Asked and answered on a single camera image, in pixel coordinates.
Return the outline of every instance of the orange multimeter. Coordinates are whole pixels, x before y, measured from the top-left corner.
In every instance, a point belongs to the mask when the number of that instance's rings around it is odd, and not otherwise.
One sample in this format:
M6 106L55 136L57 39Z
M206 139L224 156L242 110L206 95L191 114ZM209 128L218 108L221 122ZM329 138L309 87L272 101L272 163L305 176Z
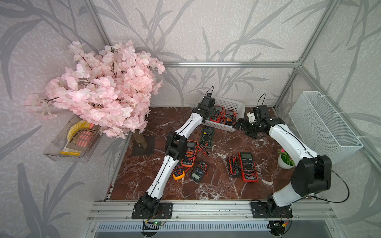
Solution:
M184 173L184 168L181 165L181 162L179 161L175 168L172 171L172 176L174 180L179 180L184 178L185 173Z
M193 167L196 160L197 141L187 141L187 152L185 158L181 160L181 165L184 167Z
M223 114L224 114L224 107L222 107L222 106L215 106L214 116L212 116L210 118L210 121L214 121L214 122L220 123Z
M233 126L233 124L236 122L235 115L236 113L233 110L226 109L224 114L224 124Z
M242 151L239 153L242 180L248 183L258 182L258 173L254 162L253 153Z

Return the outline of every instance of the black cable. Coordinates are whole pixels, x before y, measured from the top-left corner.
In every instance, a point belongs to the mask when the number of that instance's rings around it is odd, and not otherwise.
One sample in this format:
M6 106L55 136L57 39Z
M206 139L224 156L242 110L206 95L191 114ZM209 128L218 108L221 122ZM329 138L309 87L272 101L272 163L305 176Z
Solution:
M289 133L288 131L286 131L286 130L285 130L283 127L281 127L279 124L277 124L277 126L279 126L280 128L282 128L287 134L290 134L290 135L292 135L293 137L295 137L295 139L297 139L297 140L300 142L300 144L303 146L304 150L307 151L307 149L305 148L305 146L303 145L303 143L299 140L299 138L297 138L296 136L294 136L292 133ZM327 199L319 198L319 197L317 197L317 196L310 196L310 197L313 197L313 198L316 198L316 199L320 199L320 200L323 200L323 201L327 201L327 202L330 202L330 203L343 203L343 202L347 201L348 198L349 198L349 194L350 194L348 184L344 181L344 179L343 179L342 177L340 177L340 175L338 175L338 174L337 174L335 171L333 171L331 168L327 167L325 164L323 164L322 162L320 162L320 161L318 161L318 160L315 160L315 161L319 162L321 165L323 165L324 167L326 167L327 169L329 169L331 172L333 172L335 175L337 175L337 176L341 179L341 181L344 182L344 184L345 184L345 186L347 187L347 190L348 190L348 196L347 196L344 200L342 200L342 201L330 201L330 200L327 200Z
M263 98L263 101L262 101L262 105L263 105L264 99L266 98L266 93L262 94L262 96L263 95L264 95L264 98ZM262 96L260 96L260 98L258 99L257 106L259 105L259 101L261 100Z
M205 95L204 95L204 96L206 96L206 95L207 95L207 93L209 92L209 90L210 90L211 88L213 88L213 89L212 89L212 92L211 92L210 94L212 94L212 93L213 93L213 90L214 90L214 86L210 87L210 88L208 89L208 91L205 93Z

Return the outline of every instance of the multimeter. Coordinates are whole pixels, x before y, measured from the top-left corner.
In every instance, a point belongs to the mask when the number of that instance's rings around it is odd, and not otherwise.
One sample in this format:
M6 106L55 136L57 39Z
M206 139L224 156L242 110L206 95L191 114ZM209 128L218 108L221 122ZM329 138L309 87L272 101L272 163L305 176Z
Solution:
M175 168L173 169L172 176L174 180L179 180L184 178L185 173L184 173L184 168L181 165L181 161L179 161L177 165L175 166Z
M205 126L201 132L200 145L204 148L211 148L214 135L214 128Z
M187 152L185 157L181 160L181 165L184 167L193 167L196 159L196 145L197 141L187 141Z
M210 118L210 121L214 121L214 122L220 123L221 117L222 117L223 113L224 113L224 107L222 107L222 106L215 106L214 116L212 116Z
M191 173L190 177L197 183L199 183L204 176L208 175L208 165L200 161L197 163L196 168Z
M236 121L235 115L236 113L233 110L225 110L224 124L228 126L233 126L233 124Z
M239 162L242 180L248 183L258 182L258 173L256 170L253 153L248 151L240 152Z

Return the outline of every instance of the multimeter dial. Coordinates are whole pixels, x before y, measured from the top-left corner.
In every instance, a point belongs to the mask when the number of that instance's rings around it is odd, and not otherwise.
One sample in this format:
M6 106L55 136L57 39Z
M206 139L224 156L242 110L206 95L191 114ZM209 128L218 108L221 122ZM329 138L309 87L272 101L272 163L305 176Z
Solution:
M203 135L202 140L203 141L210 141L210 136L209 135Z

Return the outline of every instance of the white plastic basket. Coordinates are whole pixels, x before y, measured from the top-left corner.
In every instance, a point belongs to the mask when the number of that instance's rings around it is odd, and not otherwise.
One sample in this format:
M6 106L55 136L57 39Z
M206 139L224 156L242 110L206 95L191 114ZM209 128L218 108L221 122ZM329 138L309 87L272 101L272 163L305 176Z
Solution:
M202 102L202 98L203 98L203 96L199 99L197 104ZM216 96L212 96L212 98L215 99L215 105L216 106L222 106L225 109L235 111L235 113L237 113L237 115L235 116L236 119L244 117L245 105L242 102L230 100L230 99L223 98L223 97L216 97ZM235 131L235 129L232 126L227 126L227 125L217 123L214 121L209 121L209 120L205 120L205 122L203 122L202 125L211 126L211 127L222 129L224 131L229 131L229 132Z
M303 92L289 112L304 143L337 163L363 147L355 133L320 92Z

